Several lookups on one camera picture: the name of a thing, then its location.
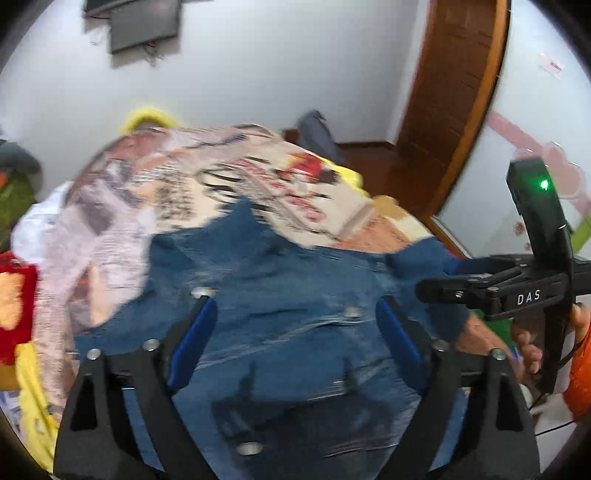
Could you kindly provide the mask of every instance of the green cloth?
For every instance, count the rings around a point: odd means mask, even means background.
[[[480,320],[484,320],[484,314],[481,310],[474,310],[474,313]],[[486,322],[486,326],[495,332],[509,348],[515,348],[515,343],[511,341],[511,323],[513,323],[513,319],[495,320]]]
[[[13,172],[0,189],[0,253],[10,248],[10,234],[31,205],[35,203],[33,188],[24,173]]]

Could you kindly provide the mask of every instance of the wooden floor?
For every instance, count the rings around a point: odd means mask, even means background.
[[[372,197],[389,195],[413,215],[421,216],[433,198],[441,172],[402,158],[395,147],[347,145],[343,151],[347,167],[363,176],[363,188]]]

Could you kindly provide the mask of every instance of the red cloth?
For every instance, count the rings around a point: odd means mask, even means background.
[[[0,362],[14,365],[14,349],[19,343],[31,340],[33,328],[33,303],[37,285],[37,268],[14,257],[12,252],[0,254],[0,273],[19,273],[24,276],[21,290],[22,314],[14,330],[0,327]]]

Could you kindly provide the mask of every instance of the wooden door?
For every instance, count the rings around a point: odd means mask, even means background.
[[[508,0],[431,0],[431,12],[398,152],[429,192],[429,227],[482,125],[501,68]]]
[[[442,172],[450,164],[486,69],[495,8],[496,0],[437,0],[398,140],[406,159]]]

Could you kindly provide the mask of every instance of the finger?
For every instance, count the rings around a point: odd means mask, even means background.
[[[529,344],[521,348],[521,355],[525,363],[539,362],[542,360],[542,351],[535,345]]]
[[[532,364],[528,368],[530,374],[536,374],[538,370],[540,370],[540,362],[532,362]]]
[[[581,342],[589,331],[591,310],[583,303],[573,305],[570,311],[570,324],[574,327],[574,340]]]
[[[516,323],[511,325],[511,339],[518,345],[524,346],[531,343],[531,334]]]

